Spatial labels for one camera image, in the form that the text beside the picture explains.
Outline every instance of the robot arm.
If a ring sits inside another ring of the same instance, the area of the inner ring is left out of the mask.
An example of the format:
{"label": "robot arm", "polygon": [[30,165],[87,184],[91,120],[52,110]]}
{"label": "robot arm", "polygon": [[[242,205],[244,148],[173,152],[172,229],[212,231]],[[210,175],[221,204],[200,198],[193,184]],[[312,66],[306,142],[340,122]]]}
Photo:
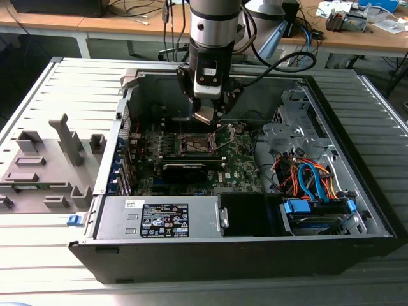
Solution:
{"label": "robot arm", "polygon": [[[271,0],[255,0],[268,7],[265,1]],[[189,65],[178,67],[177,76],[182,92],[189,97],[191,116],[207,124],[219,124],[221,116],[233,108],[243,92],[242,88],[233,86],[229,76],[235,37],[242,29],[238,23],[241,5],[241,0],[190,0]],[[202,108],[201,99],[210,99],[214,109]]]}
{"label": "robot arm", "polygon": [[241,0],[190,0],[194,97],[219,99],[228,82]]}

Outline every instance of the blue latch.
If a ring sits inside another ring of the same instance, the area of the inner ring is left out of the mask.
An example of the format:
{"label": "blue latch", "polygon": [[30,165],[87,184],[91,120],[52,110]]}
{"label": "blue latch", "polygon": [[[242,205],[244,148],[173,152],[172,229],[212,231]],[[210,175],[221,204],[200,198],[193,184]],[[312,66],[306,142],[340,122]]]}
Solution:
{"label": "blue latch", "polygon": [[71,215],[66,223],[68,226],[82,226],[82,217],[80,215]]}
{"label": "blue latch", "polygon": [[349,208],[352,212],[355,212],[357,210],[357,206],[353,200],[348,200],[347,204],[349,205]]}
{"label": "blue latch", "polygon": [[291,212],[312,212],[306,200],[288,200],[284,207],[287,214]]}

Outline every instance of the metal bracket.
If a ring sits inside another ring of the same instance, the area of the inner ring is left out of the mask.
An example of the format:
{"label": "metal bracket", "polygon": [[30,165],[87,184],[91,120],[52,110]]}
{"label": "metal bracket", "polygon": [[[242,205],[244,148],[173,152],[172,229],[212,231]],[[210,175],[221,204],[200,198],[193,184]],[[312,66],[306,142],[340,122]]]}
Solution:
{"label": "metal bracket", "polygon": [[227,98],[228,98],[228,103],[224,107],[224,113],[228,114],[232,108],[235,106],[235,103],[237,103],[238,98],[242,95],[244,92],[243,88],[236,88],[233,91],[227,92]]}

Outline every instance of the warning label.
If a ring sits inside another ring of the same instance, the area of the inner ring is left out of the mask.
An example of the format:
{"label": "warning label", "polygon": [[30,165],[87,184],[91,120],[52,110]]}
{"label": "warning label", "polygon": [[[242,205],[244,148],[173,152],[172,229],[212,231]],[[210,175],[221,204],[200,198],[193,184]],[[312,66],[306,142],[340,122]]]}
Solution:
{"label": "warning label", "polygon": [[188,204],[144,204],[140,236],[142,238],[188,237]]}

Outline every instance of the yellow wire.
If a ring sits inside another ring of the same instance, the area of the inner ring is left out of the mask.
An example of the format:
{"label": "yellow wire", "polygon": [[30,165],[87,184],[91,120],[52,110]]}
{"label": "yellow wire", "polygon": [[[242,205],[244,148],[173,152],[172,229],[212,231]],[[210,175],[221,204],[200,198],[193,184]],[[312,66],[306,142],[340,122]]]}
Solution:
{"label": "yellow wire", "polygon": [[332,178],[332,177],[330,178],[330,185],[331,185],[331,191],[333,192],[334,197],[335,197],[336,199],[338,199],[339,197],[336,196],[336,192],[335,192],[334,186],[333,186],[333,178]]}

